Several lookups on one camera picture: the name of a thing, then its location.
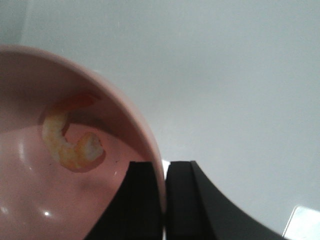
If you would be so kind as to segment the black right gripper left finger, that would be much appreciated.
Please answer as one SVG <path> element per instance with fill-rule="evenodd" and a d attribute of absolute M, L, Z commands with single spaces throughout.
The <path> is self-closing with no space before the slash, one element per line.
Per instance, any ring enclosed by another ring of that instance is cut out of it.
<path fill-rule="evenodd" d="M 151 162 L 129 163 L 116 195 L 87 240 L 161 240 L 163 214 Z"/>

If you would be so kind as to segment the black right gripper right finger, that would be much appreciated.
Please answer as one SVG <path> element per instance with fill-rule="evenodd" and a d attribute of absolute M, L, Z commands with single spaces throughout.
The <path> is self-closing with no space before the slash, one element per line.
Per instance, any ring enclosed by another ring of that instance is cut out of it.
<path fill-rule="evenodd" d="M 168 240 L 281 240 L 232 203 L 196 161 L 172 161 L 166 174 Z"/>

